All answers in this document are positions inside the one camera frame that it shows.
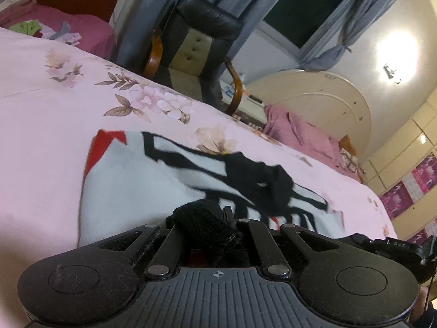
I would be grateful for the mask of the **striped knit sweater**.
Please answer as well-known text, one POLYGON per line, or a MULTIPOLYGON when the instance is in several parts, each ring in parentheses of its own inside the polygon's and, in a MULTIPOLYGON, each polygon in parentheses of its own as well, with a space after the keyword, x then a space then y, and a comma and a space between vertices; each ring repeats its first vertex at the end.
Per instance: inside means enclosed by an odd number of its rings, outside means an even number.
POLYGON ((278 230, 295 224, 329 238, 346 234, 341 214, 279 165, 242 153, 213 155, 147 132, 99 131, 84 172, 82 246, 142 224, 167 226, 173 211, 208 200, 278 230))

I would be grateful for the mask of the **cream wardrobe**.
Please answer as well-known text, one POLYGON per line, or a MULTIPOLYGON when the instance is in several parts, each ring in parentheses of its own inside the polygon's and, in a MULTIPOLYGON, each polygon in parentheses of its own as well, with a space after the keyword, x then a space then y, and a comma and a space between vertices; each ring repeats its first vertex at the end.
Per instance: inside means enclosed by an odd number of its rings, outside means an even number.
MULTIPOLYGON (((382 147, 361 162, 368 186, 380 198, 432 151, 436 152, 436 92, 382 147)), ((391 222, 402 240, 418 243, 436 235, 436 186, 391 222)))

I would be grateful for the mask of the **orange patterned cloth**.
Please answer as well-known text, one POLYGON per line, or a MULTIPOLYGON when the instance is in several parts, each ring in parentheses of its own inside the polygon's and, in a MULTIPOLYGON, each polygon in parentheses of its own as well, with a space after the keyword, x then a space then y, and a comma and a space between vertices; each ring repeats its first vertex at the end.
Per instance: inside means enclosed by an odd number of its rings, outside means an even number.
POLYGON ((358 152, 352 145, 350 137, 345 135, 338 142, 343 168, 357 175, 359 182, 364 183, 364 172, 359 165, 358 152))

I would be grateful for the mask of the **pink crumpled blanket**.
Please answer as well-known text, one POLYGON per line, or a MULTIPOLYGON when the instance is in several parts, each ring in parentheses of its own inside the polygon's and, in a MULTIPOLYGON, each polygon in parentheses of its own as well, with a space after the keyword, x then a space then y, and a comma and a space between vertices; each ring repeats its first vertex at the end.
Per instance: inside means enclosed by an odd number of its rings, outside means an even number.
POLYGON ((359 182, 356 174, 343 168, 338 146, 342 138, 328 135, 297 114, 279 106, 267 105, 264 111, 267 117, 264 127, 266 135, 359 182))

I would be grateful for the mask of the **white bedside table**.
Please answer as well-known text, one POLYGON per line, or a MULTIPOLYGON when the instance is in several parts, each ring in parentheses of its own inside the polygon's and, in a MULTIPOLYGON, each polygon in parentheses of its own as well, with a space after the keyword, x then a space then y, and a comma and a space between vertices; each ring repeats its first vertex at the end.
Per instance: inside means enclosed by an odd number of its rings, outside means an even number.
MULTIPOLYGON (((222 103, 228 107, 234 95, 234 85, 222 80, 219 81, 219 84, 222 90, 222 103)), ((251 99, 251 94, 246 91, 243 92, 241 102, 234 112, 233 118, 259 131, 263 131, 267 123, 264 104, 251 99)))

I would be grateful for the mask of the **cream arched headboard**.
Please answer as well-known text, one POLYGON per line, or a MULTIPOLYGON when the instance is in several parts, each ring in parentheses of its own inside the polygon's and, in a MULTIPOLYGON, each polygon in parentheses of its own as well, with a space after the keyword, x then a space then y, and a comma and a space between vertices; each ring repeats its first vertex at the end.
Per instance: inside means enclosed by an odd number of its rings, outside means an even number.
POLYGON ((348 136, 358 156, 365 154, 372 127, 370 109, 345 78, 330 72, 285 70, 248 84, 247 91, 265 104, 294 112, 330 136, 348 136))

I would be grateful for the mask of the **pink floral bedsheet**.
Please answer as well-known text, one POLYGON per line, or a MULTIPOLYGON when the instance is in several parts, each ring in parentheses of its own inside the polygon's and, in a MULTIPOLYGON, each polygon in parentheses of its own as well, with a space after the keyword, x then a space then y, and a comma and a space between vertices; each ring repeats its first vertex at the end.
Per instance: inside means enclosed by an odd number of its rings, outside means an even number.
POLYGON ((81 188, 99 130, 146 131, 186 147, 281 165, 327 199, 348 234, 395 235, 369 187, 217 109, 48 39, 1 31, 1 326, 23 327, 21 272, 76 247, 81 188))

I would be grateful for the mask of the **black leather office chair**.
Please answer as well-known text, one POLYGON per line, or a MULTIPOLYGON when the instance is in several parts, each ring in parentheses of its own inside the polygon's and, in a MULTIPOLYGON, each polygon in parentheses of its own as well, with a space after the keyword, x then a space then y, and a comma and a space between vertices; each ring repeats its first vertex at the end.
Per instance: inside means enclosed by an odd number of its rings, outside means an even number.
POLYGON ((243 85, 228 52, 243 27, 238 18, 207 0, 179 0, 153 31, 142 74, 232 116, 241 102, 243 85), (222 66, 234 84, 228 107, 222 103, 219 84, 222 66))

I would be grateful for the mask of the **magenta blanket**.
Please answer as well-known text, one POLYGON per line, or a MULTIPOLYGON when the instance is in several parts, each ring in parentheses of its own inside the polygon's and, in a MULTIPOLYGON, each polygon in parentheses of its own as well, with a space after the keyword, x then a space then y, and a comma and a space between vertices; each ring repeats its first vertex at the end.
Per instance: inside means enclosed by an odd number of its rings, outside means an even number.
POLYGON ((116 35, 112 27, 96 16, 87 14, 69 14, 57 10, 53 7, 47 7, 41 4, 35 4, 29 13, 18 18, 14 18, 1 25, 8 29, 20 22, 38 20, 42 25, 42 31, 49 34, 57 33, 63 30, 62 24, 67 23, 68 33, 63 37, 81 36, 77 41, 76 47, 90 52, 101 58, 109 59, 116 45, 116 35))

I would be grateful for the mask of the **dark window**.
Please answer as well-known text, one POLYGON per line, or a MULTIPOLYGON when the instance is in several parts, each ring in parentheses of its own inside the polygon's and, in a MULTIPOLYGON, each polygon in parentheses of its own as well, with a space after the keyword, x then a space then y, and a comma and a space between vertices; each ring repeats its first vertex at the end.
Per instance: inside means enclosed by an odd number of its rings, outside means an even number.
POLYGON ((322 35, 353 0, 278 0, 259 28, 287 50, 300 54, 322 35))

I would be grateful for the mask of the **tied grey curtain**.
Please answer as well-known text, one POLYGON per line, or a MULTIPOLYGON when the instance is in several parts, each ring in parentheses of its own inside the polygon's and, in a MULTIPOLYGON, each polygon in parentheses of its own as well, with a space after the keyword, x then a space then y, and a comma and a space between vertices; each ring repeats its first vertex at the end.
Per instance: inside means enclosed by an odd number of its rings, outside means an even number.
POLYGON ((305 71, 325 71, 333 68, 345 52, 357 42, 364 31, 382 17, 396 0, 355 0, 342 29, 339 42, 320 56, 301 64, 305 71))

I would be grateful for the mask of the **striped pink pillow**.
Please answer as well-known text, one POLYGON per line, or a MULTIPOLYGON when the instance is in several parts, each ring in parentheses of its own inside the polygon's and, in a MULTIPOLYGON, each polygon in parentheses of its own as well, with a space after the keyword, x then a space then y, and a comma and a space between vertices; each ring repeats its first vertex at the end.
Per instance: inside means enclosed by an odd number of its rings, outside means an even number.
POLYGON ((35 4, 36 0, 1 0, 1 25, 29 13, 35 4))

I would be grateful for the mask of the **pink wall poster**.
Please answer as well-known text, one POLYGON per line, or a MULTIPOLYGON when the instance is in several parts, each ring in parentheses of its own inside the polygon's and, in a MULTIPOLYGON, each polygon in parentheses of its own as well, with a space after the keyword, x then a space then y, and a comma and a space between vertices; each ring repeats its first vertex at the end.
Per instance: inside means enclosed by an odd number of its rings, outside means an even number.
POLYGON ((428 194, 436 186, 436 173, 436 152, 432 151, 380 197, 389 219, 397 218, 428 194))

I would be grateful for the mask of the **wall lamp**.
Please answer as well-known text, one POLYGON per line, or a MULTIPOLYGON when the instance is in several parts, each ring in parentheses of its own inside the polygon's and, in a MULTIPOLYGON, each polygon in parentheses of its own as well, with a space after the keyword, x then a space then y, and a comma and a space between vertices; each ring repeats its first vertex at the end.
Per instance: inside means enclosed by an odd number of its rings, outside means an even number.
POLYGON ((400 84, 401 83, 401 81, 402 81, 401 75, 397 71, 397 69, 392 68, 388 64, 385 64, 383 69, 384 69, 384 72, 387 74, 387 77, 389 78, 389 80, 391 80, 395 84, 400 84))

